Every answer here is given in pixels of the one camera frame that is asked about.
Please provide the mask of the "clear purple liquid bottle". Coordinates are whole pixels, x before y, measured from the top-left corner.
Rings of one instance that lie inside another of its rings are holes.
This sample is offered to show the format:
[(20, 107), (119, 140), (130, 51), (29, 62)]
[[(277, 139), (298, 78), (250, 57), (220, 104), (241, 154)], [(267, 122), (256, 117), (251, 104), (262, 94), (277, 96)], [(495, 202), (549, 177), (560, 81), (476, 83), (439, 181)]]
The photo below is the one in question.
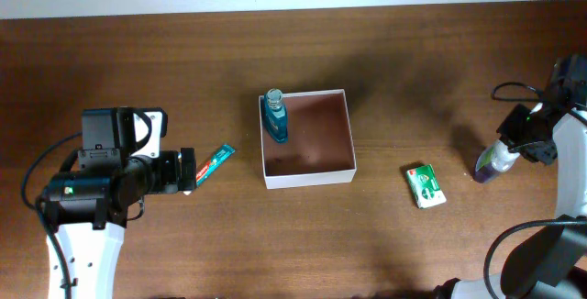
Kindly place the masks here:
[(497, 139), (476, 161), (473, 180), (477, 183), (488, 183), (507, 172), (519, 157), (519, 152), (510, 152), (508, 146)]

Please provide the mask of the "green white soap box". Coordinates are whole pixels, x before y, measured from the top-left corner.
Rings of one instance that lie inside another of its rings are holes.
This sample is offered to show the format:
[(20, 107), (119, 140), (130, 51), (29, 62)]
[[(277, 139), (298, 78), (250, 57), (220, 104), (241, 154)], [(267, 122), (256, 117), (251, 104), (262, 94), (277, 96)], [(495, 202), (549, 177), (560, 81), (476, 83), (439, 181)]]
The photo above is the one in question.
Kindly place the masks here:
[(447, 202), (431, 164), (409, 169), (405, 175), (418, 208), (427, 209)]

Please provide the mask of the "teal mouthwash bottle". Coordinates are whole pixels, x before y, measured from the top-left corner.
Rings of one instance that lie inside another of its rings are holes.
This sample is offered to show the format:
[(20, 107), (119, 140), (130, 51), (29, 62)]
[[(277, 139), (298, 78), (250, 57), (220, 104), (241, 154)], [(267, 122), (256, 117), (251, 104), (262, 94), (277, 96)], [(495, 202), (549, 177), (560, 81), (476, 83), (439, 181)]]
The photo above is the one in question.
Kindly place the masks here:
[(280, 144), (288, 140), (288, 116), (283, 93), (271, 88), (262, 101), (263, 124), (270, 136)]

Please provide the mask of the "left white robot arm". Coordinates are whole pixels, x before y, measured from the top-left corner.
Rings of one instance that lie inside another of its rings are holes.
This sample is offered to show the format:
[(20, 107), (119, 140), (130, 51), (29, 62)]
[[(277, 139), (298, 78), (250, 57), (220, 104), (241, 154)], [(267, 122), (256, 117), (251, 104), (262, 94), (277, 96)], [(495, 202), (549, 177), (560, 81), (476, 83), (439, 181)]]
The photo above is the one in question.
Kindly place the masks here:
[(81, 149), (77, 172), (67, 161), (36, 206), (47, 230), (50, 298), (110, 298), (124, 242), (128, 209), (149, 194), (195, 188), (194, 150), (127, 155), (120, 149)]

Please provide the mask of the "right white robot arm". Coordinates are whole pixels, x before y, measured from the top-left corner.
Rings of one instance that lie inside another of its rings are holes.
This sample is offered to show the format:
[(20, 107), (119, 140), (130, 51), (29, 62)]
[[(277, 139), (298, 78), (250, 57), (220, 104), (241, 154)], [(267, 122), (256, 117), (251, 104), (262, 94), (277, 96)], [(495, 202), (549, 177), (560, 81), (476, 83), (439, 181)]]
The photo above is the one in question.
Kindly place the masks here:
[(551, 219), (506, 229), (489, 247), (479, 280), (451, 279), (435, 298), (583, 298), (586, 271), (586, 58), (558, 59), (544, 89), (516, 98), (498, 127), (508, 153), (558, 164)]

